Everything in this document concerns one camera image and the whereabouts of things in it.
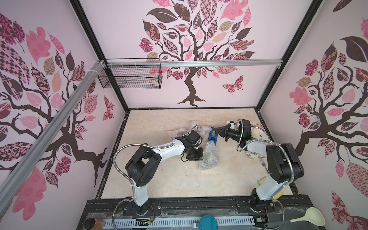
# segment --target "tree branch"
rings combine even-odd
[[[14,131],[15,131],[15,132],[17,132],[18,134],[28,134],[28,135],[32,136],[33,138],[37,139],[37,138],[38,138],[38,136],[37,136],[36,134],[34,134],[31,130],[29,130],[29,129],[26,129],[26,130],[20,130],[20,129],[18,129],[18,128],[15,126],[15,121],[19,119],[18,117],[19,117],[20,115],[21,115],[21,114],[20,114],[20,113],[18,113],[18,115],[16,115],[16,116],[13,118],[13,120],[11,121],[11,123],[0,121],[0,125],[7,125],[7,126],[10,126],[10,127],[11,127],[12,129],[14,129]]]

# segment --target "wallpaper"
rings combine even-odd
[[[368,229],[367,7],[327,1],[261,110],[276,140],[300,156],[296,184],[326,229]],[[272,113],[276,101],[282,116]]]
[[[162,62],[280,59],[310,2],[153,0],[110,1],[105,6],[82,1],[108,58]],[[124,14],[110,12],[107,6],[122,8]],[[286,20],[282,12],[290,8],[293,20]],[[130,107],[255,106],[274,70],[275,66],[162,68],[161,89],[127,88],[122,93]],[[152,68],[149,74],[157,71]]]
[[[33,16],[44,3],[8,4],[0,12],[1,183],[97,61],[71,6],[55,2],[50,7],[70,18],[44,23]],[[22,13],[26,9],[33,11]],[[94,198],[123,115],[113,90],[94,81],[9,204],[0,228],[75,228],[86,200]]]

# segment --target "black wire basket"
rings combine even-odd
[[[147,62],[113,62],[99,74],[98,79],[103,88],[161,89],[162,70],[160,59],[134,58],[124,60],[146,59]]]

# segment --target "brown leaf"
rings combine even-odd
[[[354,128],[354,126],[356,126],[359,122],[345,122],[344,124],[341,125],[340,130],[341,131],[348,131],[351,130],[352,128]]]

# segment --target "plastic bag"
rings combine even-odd
[[[207,170],[217,166],[217,148],[213,141],[206,143],[205,150],[203,151],[202,160],[199,161],[199,169]]]

